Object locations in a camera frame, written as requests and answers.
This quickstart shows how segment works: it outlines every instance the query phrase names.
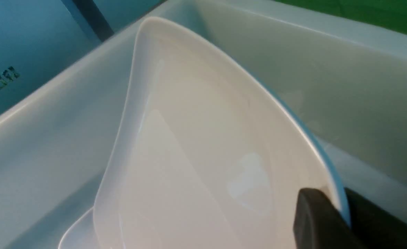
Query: white plastic bin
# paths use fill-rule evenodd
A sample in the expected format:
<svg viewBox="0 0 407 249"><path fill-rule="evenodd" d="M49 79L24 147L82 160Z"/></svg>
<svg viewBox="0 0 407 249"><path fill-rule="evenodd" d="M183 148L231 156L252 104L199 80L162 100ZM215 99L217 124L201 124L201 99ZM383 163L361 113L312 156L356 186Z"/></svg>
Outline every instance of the white plastic bin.
<svg viewBox="0 0 407 249"><path fill-rule="evenodd" d="M271 0L168 0L149 15L231 55L320 137L344 184L407 222L406 35ZM0 116L0 248L100 178L139 24Z"/></svg>

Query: dark gray strip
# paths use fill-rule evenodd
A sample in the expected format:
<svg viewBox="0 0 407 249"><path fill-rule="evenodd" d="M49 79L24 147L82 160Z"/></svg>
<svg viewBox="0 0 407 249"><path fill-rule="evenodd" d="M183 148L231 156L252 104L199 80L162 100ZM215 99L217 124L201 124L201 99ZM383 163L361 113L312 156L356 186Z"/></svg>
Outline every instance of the dark gray strip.
<svg viewBox="0 0 407 249"><path fill-rule="evenodd" d="M72 0L84 16L87 23L93 29L94 33L98 36L99 40L105 41L110 38L114 32L108 22L105 20L99 8L93 0Z"/></svg>

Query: white plastic container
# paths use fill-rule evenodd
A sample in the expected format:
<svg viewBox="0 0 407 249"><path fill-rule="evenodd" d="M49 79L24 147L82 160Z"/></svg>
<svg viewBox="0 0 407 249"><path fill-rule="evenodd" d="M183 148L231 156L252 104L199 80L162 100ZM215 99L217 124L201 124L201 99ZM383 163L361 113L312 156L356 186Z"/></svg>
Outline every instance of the white plastic container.
<svg viewBox="0 0 407 249"><path fill-rule="evenodd" d="M268 0L169 0L149 15L221 47L325 141L345 185L407 222L406 35ZM103 174L139 25L0 116L0 248Z"/></svg>

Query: green wall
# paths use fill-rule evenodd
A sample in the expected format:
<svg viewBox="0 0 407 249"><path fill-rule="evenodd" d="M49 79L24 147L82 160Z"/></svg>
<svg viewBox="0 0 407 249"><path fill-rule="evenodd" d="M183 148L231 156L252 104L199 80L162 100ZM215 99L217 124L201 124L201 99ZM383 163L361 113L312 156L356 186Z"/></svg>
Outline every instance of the green wall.
<svg viewBox="0 0 407 249"><path fill-rule="evenodd" d="M407 35L407 0L276 0Z"/></svg>

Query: white plastic tray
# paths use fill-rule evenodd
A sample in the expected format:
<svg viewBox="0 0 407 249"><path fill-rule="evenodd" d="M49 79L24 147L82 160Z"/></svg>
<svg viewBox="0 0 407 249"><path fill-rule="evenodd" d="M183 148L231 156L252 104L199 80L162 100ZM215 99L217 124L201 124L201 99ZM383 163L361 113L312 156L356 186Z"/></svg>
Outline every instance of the white plastic tray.
<svg viewBox="0 0 407 249"><path fill-rule="evenodd" d="M344 184L407 222L406 35L271 0L169 0L150 15L231 55L326 141ZM0 116L0 248L103 173L139 24Z"/></svg>

